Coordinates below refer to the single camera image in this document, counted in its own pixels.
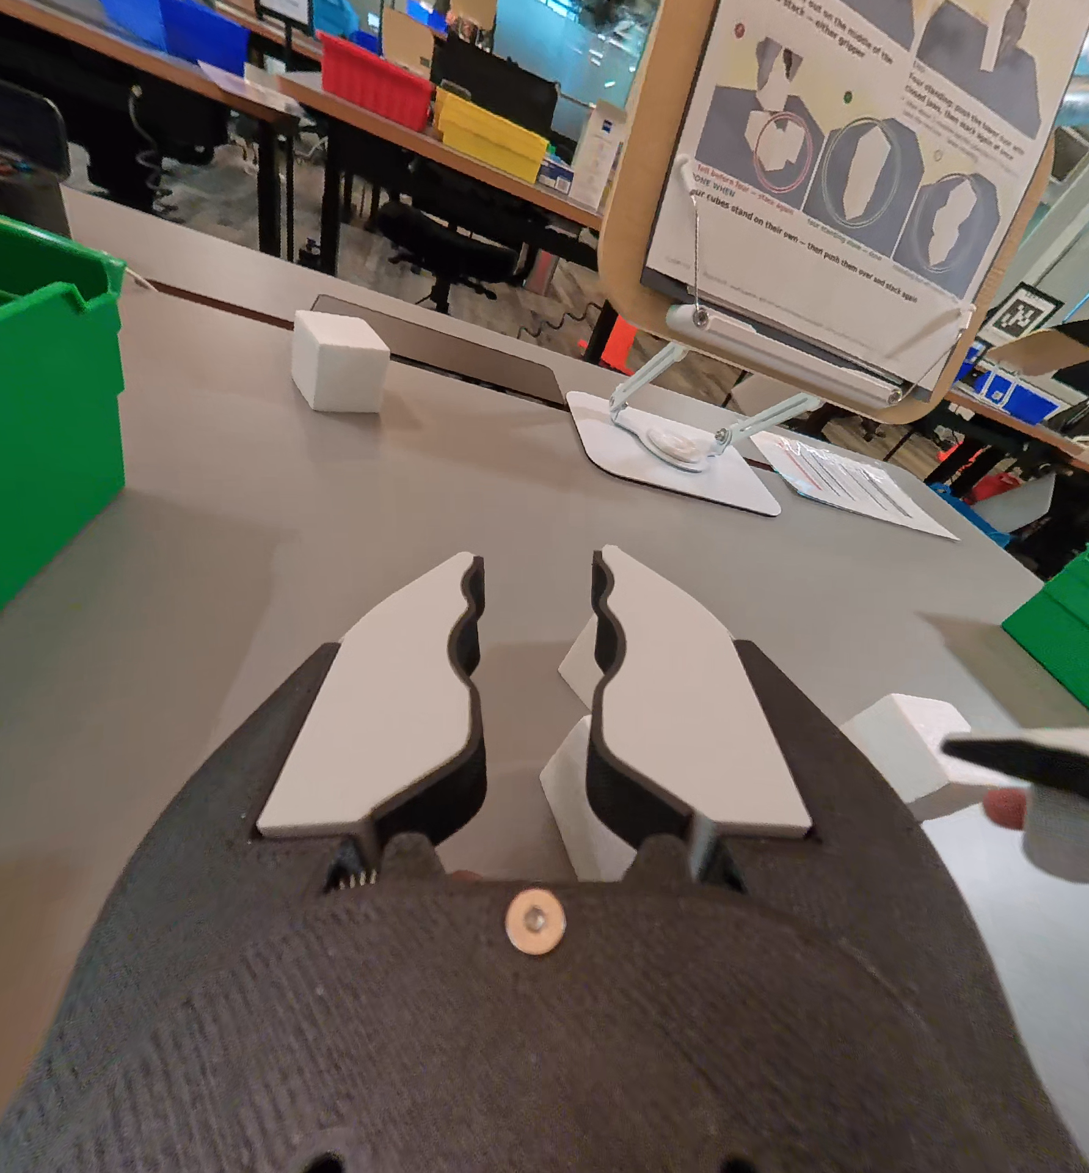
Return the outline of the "white carton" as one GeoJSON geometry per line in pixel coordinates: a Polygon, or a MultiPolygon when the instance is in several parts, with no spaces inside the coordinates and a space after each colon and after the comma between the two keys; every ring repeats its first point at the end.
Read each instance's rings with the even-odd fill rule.
{"type": "Polygon", "coordinates": [[[601,209],[627,130],[625,109],[603,99],[591,108],[571,163],[572,202],[592,212],[601,209]]]}

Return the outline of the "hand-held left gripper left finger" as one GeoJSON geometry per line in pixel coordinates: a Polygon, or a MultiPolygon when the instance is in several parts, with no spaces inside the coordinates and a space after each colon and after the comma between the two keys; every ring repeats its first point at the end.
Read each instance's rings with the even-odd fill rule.
{"type": "Polygon", "coordinates": [[[468,551],[351,626],[257,819],[267,839],[439,845],[487,795],[478,686],[483,558],[468,551]]]}

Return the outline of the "laminated paper sheet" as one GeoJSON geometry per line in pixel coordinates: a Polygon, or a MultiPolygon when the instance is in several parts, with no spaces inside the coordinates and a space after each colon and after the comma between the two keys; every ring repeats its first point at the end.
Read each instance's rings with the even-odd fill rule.
{"type": "Polygon", "coordinates": [[[805,499],[916,533],[958,539],[869,463],[770,430],[758,433],[751,441],[764,461],[805,499]]]}

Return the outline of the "wooden table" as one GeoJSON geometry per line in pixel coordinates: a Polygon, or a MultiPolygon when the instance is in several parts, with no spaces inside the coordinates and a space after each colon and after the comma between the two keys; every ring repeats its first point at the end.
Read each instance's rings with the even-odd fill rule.
{"type": "Polygon", "coordinates": [[[595,211],[447,148],[430,133],[410,130],[332,95],[316,71],[287,71],[276,81],[281,93],[326,120],[317,238],[321,272],[336,275],[342,206],[353,178],[408,195],[440,212],[452,226],[492,242],[536,247],[597,271],[597,246],[582,238],[582,233],[601,232],[601,216],[595,211]]]}
{"type": "Polygon", "coordinates": [[[1005,426],[1010,431],[1016,431],[1031,441],[1046,445],[1059,453],[1059,460],[1064,461],[1068,466],[1089,474],[1089,446],[1060,435],[1043,423],[1021,421],[1004,409],[963,392],[960,389],[948,390],[940,405],[967,411],[974,416],[1005,426]]]}
{"type": "Polygon", "coordinates": [[[99,2],[0,2],[0,78],[49,98],[88,154],[89,179],[140,212],[162,200],[166,158],[208,163],[230,140],[231,115],[252,119],[258,249],[281,254],[278,142],[297,123],[286,109],[143,46],[99,2]]]}

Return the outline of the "red plastic bin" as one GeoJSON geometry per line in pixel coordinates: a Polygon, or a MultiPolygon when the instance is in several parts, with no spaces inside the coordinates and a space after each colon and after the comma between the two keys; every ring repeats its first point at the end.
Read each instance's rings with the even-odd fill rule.
{"type": "Polygon", "coordinates": [[[317,30],[321,88],[415,133],[430,121],[432,80],[350,40],[317,30]]]}

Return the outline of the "printed instruction sheet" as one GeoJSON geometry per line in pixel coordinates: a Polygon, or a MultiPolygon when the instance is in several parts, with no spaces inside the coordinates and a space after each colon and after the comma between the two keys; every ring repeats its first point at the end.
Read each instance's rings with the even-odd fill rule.
{"type": "Polygon", "coordinates": [[[772,303],[828,261],[970,301],[1050,138],[1089,2],[715,2],[646,266],[772,303]]]}

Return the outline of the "black office chair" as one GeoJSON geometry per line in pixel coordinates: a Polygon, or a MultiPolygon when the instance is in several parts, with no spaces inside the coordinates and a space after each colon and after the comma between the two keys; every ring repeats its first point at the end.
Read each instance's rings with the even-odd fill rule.
{"type": "Polygon", "coordinates": [[[521,219],[506,194],[429,160],[411,162],[370,214],[370,228],[390,242],[390,262],[430,275],[420,301],[444,315],[457,286],[491,301],[498,285],[522,286],[541,254],[522,229],[541,226],[532,213],[521,219]]]}

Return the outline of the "blue plastic bin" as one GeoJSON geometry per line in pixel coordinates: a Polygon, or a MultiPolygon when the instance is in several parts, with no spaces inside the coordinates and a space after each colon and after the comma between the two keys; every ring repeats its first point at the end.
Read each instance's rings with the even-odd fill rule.
{"type": "Polygon", "coordinates": [[[161,1],[99,2],[107,17],[127,36],[158,52],[168,51],[166,21],[161,1]]]}
{"type": "Polygon", "coordinates": [[[974,341],[969,346],[953,385],[956,389],[1022,423],[1043,423],[1063,409],[1064,404],[1044,390],[987,361],[989,350],[989,344],[981,341],[974,341]]]}
{"type": "Polygon", "coordinates": [[[164,51],[181,60],[243,76],[250,30],[197,1],[159,1],[164,51]]]}

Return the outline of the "black monitor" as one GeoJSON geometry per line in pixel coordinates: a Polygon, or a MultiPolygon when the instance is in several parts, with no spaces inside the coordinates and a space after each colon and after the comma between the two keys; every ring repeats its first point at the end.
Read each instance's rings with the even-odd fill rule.
{"type": "Polygon", "coordinates": [[[558,83],[454,34],[435,39],[430,80],[537,135],[552,134],[558,83]]]}

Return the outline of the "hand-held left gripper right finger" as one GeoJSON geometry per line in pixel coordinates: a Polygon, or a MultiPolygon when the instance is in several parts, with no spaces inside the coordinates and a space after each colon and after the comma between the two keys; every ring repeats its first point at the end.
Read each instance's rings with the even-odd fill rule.
{"type": "Polygon", "coordinates": [[[611,835],[686,849],[701,877],[725,839],[802,842],[814,823],[728,627],[618,545],[592,557],[586,799],[611,835]]]}

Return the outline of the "orange red object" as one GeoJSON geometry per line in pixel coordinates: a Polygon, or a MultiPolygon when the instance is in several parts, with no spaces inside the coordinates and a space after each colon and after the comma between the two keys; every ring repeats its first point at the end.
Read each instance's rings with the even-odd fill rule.
{"type": "Polygon", "coordinates": [[[631,374],[630,354],[636,336],[637,327],[618,315],[611,315],[607,306],[592,328],[583,359],[620,374],[631,374]]]}

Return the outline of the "yellow plastic bin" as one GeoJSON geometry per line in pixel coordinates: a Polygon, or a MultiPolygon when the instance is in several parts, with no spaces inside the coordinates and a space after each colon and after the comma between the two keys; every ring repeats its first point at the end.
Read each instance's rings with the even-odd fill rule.
{"type": "Polygon", "coordinates": [[[494,152],[547,154],[549,142],[474,100],[438,86],[434,125],[444,145],[463,153],[494,152]]]}
{"type": "Polygon", "coordinates": [[[529,185],[536,183],[549,148],[547,138],[499,118],[443,123],[440,137],[445,147],[529,185]]]}

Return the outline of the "white wooden document stand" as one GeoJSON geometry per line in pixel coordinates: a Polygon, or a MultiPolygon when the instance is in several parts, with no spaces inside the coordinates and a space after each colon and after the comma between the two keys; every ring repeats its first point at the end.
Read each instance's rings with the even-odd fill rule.
{"type": "Polygon", "coordinates": [[[602,216],[607,300],[665,346],[610,399],[570,391],[585,455],[605,473],[774,517],[780,507],[741,456],[758,433],[831,404],[886,423],[927,415],[951,387],[1044,190],[1055,120],[1024,198],[976,295],[907,303],[828,261],[789,272],[772,303],[718,301],[646,266],[715,2],[660,2],[602,216]]]}

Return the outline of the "blue plastic crate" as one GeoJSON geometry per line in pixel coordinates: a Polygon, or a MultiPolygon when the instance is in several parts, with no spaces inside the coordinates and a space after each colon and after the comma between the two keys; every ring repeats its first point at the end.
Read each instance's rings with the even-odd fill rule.
{"type": "Polygon", "coordinates": [[[1012,540],[1011,535],[997,529],[975,507],[956,497],[948,484],[937,482],[927,485],[927,488],[946,502],[960,517],[984,533],[985,537],[995,542],[1001,549],[1009,548],[1012,540]]]}

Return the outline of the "green plastic bin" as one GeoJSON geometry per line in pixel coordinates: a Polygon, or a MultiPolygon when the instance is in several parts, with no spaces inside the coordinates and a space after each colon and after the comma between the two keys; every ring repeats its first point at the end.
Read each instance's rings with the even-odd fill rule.
{"type": "Polygon", "coordinates": [[[124,488],[125,275],[0,216],[0,612],[124,488]]]}
{"type": "Polygon", "coordinates": [[[1089,544],[1001,627],[1089,710],[1089,544]]]}

